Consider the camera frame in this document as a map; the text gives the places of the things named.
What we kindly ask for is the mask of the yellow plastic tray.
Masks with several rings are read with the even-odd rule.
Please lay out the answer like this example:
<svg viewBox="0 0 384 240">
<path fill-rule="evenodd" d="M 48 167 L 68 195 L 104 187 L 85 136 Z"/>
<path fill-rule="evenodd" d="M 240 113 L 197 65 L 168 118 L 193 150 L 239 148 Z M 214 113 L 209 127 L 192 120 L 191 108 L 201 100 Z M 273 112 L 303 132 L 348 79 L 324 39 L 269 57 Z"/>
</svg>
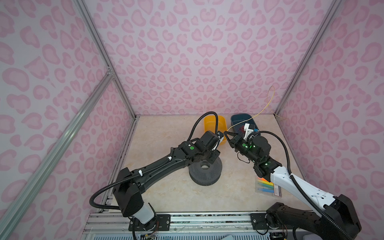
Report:
<svg viewBox="0 0 384 240">
<path fill-rule="evenodd" d="M 204 118 L 204 129 L 215 133 L 216 129 L 216 117 L 214 115 L 208 115 Z M 227 131 L 226 119 L 223 116 L 218 116 L 218 131 L 224 133 Z"/>
</svg>

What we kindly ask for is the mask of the dark grey cable spool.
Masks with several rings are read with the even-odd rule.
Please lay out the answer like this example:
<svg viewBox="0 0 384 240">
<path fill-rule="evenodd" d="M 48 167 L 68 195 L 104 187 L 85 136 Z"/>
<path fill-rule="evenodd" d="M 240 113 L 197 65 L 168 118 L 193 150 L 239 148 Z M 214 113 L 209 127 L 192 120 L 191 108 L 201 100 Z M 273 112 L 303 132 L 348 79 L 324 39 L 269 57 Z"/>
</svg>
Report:
<svg viewBox="0 0 384 240">
<path fill-rule="evenodd" d="M 200 186 L 211 186 L 220 179 L 223 164 L 221 159 L 217 157 L 213 163 L 203 160 L 191 164 L 188 168 L 193 182 Z"/>
</svg>

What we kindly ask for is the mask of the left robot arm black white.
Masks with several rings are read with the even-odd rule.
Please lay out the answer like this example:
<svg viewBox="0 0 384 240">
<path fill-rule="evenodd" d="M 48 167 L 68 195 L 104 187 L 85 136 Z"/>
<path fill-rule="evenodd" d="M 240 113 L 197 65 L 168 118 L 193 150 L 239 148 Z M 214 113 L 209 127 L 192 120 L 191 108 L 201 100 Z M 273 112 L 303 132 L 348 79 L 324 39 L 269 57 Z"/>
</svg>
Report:
<svg viewBox="0 0 384 240">
<path fill-rule="evenodd" d="M 207 131 L 200 138 L 171 148 L 168 155 L 150 165 L 132 171 L 128 168 L 120 170 L 117 176 L 119 184 L 113 187 L 113 195 L 123 217 L 136 218 L 142 224 L 152 221 L 156 213 L 150 204 L 144 202 L 142 194 L 175 171 L 201 161 L 214 163 L 220 155 L 218 146 L 223 138 L 222 132 Z"/>
</svg>

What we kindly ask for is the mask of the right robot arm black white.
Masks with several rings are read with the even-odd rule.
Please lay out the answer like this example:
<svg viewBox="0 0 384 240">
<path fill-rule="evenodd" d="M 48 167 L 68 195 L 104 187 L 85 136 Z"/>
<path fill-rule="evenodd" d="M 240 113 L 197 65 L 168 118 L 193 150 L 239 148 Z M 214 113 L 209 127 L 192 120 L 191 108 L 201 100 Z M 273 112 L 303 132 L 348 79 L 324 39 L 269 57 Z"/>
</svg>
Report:
<svg viewBox="0 0 384 240">
<path fill-rule="evenodd" d="M 311 232 L 323 240 L 354 240 L 362 226 L 352 200 L 325 192 L 294 175 L 287 146 L 283 146 L 287 160 L 283 166 L 270 156 L 271 145 L 264 134 L 257 132 L 248 141 L 240 134 L 224 133 L 231 148 L 254 164 L 258 177 L 285 189 L 311 208 L 304 211 L 275 203 L 267 214 L 281 225 Z"/>
</svg>

